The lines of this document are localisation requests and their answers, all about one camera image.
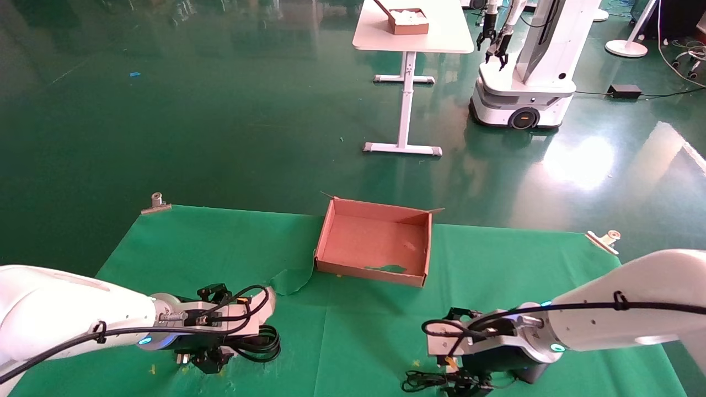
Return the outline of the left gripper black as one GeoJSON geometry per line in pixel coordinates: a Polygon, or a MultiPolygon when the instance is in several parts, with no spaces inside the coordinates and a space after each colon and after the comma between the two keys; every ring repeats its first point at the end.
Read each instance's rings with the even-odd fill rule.
{"type": "Polygon", "coordinates": [[[190,362],[204,374],[218,374],[237,354],[234,346],[245,336],[231,334],[185,334],[175,339],[175,359],[190,362]],[[207,357],[196,357],[207,352],[207,357]]]}

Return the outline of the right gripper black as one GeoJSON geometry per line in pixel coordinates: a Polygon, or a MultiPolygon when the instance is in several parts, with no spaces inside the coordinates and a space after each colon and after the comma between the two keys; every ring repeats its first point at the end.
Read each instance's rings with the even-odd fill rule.
{"type": "Polygon", "coordinates": [[[462,367],[448,371],[446,394],[490,394],[489,381],[494,373],[510,373],[527,384],[534,384],[547,369],[547,363],[532,359],[519,347],[495,347],[461,357],[462,367]]]}

